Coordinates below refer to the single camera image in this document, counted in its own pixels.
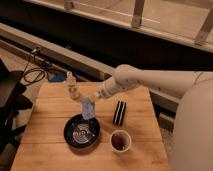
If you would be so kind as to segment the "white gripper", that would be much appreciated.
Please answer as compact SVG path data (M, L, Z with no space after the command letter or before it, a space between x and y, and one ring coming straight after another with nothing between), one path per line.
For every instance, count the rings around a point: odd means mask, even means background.
M89 96L91 102L96 102L101 98L107 99L115 95L121 90L120 86L114 79L107 79L103 81L98 88L98 93L94 93Z

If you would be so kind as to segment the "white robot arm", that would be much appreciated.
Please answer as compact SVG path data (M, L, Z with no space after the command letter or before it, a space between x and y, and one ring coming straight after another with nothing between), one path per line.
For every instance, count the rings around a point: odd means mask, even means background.
M122 64L91 101L143 85L178 104L171 171L213 171L213 71L142 70Z

